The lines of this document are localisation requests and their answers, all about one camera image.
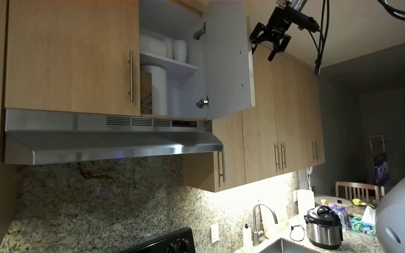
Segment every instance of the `cabinet shelf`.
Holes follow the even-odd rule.
[[[199,67],[147,52],[140,52],[140,65],[159,66],[167,71],[167,78],[171,80],[183,79],[199,70]]]

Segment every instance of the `range hood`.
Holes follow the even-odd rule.
[[[4,162],[50,164],[222,151],[212,123],[6,109]]]

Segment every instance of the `kitchen sink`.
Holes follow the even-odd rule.
[[[314,253],[314,251],[298,246],[289,241],[279,239],[261,251],[261,253]]]

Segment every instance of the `granite backsplash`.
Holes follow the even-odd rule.
[[[16,187],[0,253],[117,253],[184,226],[198,253],[231,253],[259,199],[282,226],[297,213],[296,172],[212,193],[183,186],[180,155],[27,166]],[[220,241],[212,244],[214,223]]]

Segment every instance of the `wall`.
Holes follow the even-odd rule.
[[[405,88],[360,95],[368,181],[373,179],[368,137],[384,135],[391,181],[405,177]]]
[[[199,253],[233,252],[260,197],[281,226],[297,213],[297,173],[211,193],[183,186],[182,157],[28,166],[17,171],[17,214],[0,253],[125,250],[184,226]],[[209,226],[219,223],[220,241]]]
[[[366,178],[359,96],[322,77],[319,84],[326,163],[314,167],[311,184],[315,193],[333,195],[336,181]],[[307,189],[305,170],[299,182]]]

